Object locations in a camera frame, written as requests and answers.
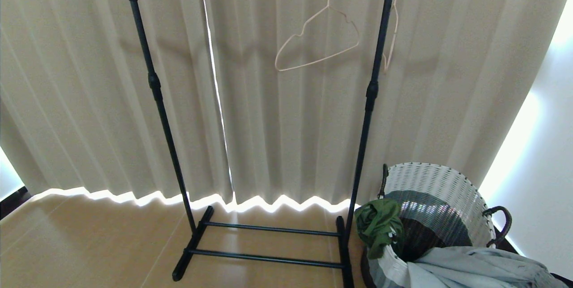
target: beige curtain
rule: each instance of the beige curtain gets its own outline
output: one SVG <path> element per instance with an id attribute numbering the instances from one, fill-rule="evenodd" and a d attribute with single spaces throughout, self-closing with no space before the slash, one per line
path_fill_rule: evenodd
<path id="1" fill-rule="evenodd" d="M 383 0 L 331 1 L 358 25 L 360 46 L 277 73 L 278 48 L 326 0 L 206 0 L 238 202 L 286 194 L 337 203 L 350 195 Z M 383 163 L 448 165 L 479 185 L 564 3 L 398 0 L 398 37 L 389 72 L 381 74 L 359 202 L 377 193 Z M 331 11 L 309 24 L 279 63 L 336 53 L 352 45 L 353 34 Z"/>
<path id="2" fill-rule="evenodd" d="M 232 198 L 202 0 L 139 0 L 193 200 Z M 33 193 L 179 193 L 128 0 L 2 0 L 2 147 Z"/>

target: laundry basket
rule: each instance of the laundry basket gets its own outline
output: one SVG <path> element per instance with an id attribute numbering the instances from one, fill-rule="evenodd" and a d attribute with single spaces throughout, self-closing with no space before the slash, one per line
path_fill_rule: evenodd
<path id="1" fill-rule="evenodd" d="M 402 163 L 384 174 L 379 198 L 392 198 L 401 205 L 404 247 L 400 259 L 390 245 L 380 259 L 363 254 L 364 281 L 377 288 L 409 287 L 407 261 L 414 261 L 432 247 L 495 247 L 511 226 L 507 209 L 488 209 L 467 178 L 446 166 L 429 163 Z M 497 211 L 506 224 L 498 236 L 491 221 Z"/>

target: clothes rack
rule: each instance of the clothes rack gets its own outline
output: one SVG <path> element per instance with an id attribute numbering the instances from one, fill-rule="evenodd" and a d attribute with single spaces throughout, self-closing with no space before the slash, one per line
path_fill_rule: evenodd
<path id="1" fill-rule="evenodd" d="M 342 282 L 345 288 L 353 288 L 354 282 L 352 279 L 352 268 L 350 264 L 350 255 L 348 253 L 348 239 L 350 238 L 350 232 L 352 227 L 352 217 L 354 216 L 354 206 L 356 204 L 356 195 L 358 194 L 358 186 L 360 184 L 360 174 L 362 172 L 362 165 L 364 162 L 364 154 L 366 153 L 366 143 L 368 141 L 368 131 L 370 129 L 370 120 L 372 118 L 372 111 L 374 110 L 374 103 L 376 97 L 378 96 L 378 76 L 381 68 L 382 51 L 384 49 L 386 31 L 388 28 L 390 10 L 392 6 L 392 0 L 384 0 L 380 29 L 378 32 L 378 43 L 376 45 L 376 51 L 374 55 L 374 63 L 372 66 L 372 75 L 370 82 L 366 88 L 366 106 L 364 121 L 362 124 L 362 132 L 360 135 L 360 144 L 358 150 L 358 157 L 356 158 L 356 170 L 354 175 L 354 183 L 352 186 L 352 194 L 350 196 L 350 206 L 348 208 L 348 215 L 346 216 L 346 223 L 342 216 L 336 218 L 336 232 L 324 232 L 324 231 L 308 231 L 303 229 L 290 229 L 290 228 L 277 228 L 277 227 L 259 227 L 254 225 L 243 225 L 243 224 L 229 224 L 229 223 L 218 223 L 211 222 L 210 219 L 213 216 L 214 209 L 212 206 L 207 207 L 203 217 L 199 221 L 198 225 L 195 226 L 195 220 L 193 219 L 192 210 L 190 207 L 189 198 L 187 196 L 187 190 L 185 188 L 185 183 L 183 180 L 183 174 L 181 172 L 180 162 L 177 157 L 177 152 L 175 150 L 175 144 L 173 142 L 173 137 L 171 135 L 171 129 L 169 126 L 169 121 L 167 118 L 167 113 L 165 111 L 165 106 L 163 104 L 163 95 L 161 93 L 161 84 L 159 78 L 155 72 L 153 61 L 151 59 L 151 53 L 149 50 L 149 45 L 147 43 L 147 37 L 145 36 L 145 27 L 141 19 L 141 12 L 139 10 L 139 4 L 137 0 L 129 0 L 131 4 L 131 11 L 133 13 L 133 18 L 135 20 L 135 26 L 137 28 L 137 35 L 139 36 L 139 41 L 141 43 L 141 49 L 143 51 L 143 56 L 145 58 L 145 64 L 147 66 L 147 77 L 149 86 L 153 93 L 157 109 L 159 112 L 159 118 L 161 120 L 163 131 L 165 133 L 166 142 L 171 155 L 171 160 L 173 163 L 173 168 L 175 170 L 175 175 L 181 194 L 183 196 L 183 202 L 185 211 L 187 213 L 188 222 L 192 230 L 192 237 L 189 240 L 187 247 L 183 250 L 183 253 L 173 271 L 173 280 L 180 280 L 193 255 L 210 255 L 216 257 L 226 257 L 226 258 L 236 258 L 236 259 L 247 259 L 256 261 L 268 261 L 268 262 L 280 262 L 280 263 L 290 263 L 299 264 L 305 266 L 317 266 L 317 267 L 329 267 L 338 268 L 342 270 Z M 229 227 L 229 228 L 239 228 L 239 229 L 253 229 L 260 231 L 278 231 L 278 232 L 288 232 L 288 233 L 298 233 L 306 235 L 321 235 L 321 236 L 333 236 L 338 239 L 338 251 L 340 254 L 340 262 L 322 262 L 322 261 L 312 261 L 304 259 L 292 259 L 292 258 L 279 258 L 270 257 L 262 255 L 250 255 L 250 254 L 237 254 L 237 253 L 225 253 L 220 251 L 211 251 L 204 249 L 197 249 L 202 235 L 205 233 L 206 228 L 211 227 Z"/>

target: light under curtain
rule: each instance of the light under curtain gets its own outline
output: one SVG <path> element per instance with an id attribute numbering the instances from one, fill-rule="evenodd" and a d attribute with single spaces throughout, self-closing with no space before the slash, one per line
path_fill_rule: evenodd
<path id="1" fill-rule="evenodd" d="M 140 0 L 192 200 L 232 199 L 202 0 Z M 2 147 L 32 193 L 180 193 L 128 0 L 2 0 Z"/>
<path id="2" fill-rule="evenodd" d="M 29 190 L 178 194 L 128 1 L 1 2 L 0 145 Z M 140 0 L 192 200 L 230 201 L 231 180 L 238 203 L 349 198 L 382 2 L 331 0 L 356 23 L 360 45 L 278 73 L 278 48 L 326 0 Z M 377 193 L 383 163 L 448 165 L 479 185 L 564 4 L 398 0 L 358 203 Z M 354 37 L 341 16 L 325 13 L 284 49 L 280 66 L 339 52 Z"/>
<path id="3" fill-rule="evenodd" d="M 358 26 L 360 45 L 277 73 L 279 47 L 326 0 L 206 0 L 237 202 L 349 198 L 382 2 L 331 0 Z M 564 3 L 398 0 L 398 37 L 380 77 L 358 203 L 375 197 L 383 163 L 448 165 L 479 186 Z M 324 13 L 283 50 L 279 66 L 342 51 L 354 34 L 342 16 Z"/>

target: tiled floor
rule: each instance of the tiled floor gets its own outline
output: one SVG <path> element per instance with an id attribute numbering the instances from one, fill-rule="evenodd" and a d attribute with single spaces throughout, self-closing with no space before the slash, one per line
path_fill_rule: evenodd
<path id="1" fill-rule="evenodd" d="M 195 211 L 200 219 L 204 208 Z M 254 207 L 212 221 L 335 231 L 335 218 L 319 206 L 274 213 Z M 353 232 L 352 270 L 357 288 L 362 243 Z M 182 204 L 153 200 L 145 206 L 103 198 L 50 195 L 30 200 L 0 222 L 2 288 L 337 287 L 340 270 L 196 255 L 180 282 L 171 272 L 191 236 Z M 200 249 L 338 262 L 333 237 L 248 229 L 208 228 Z"/>

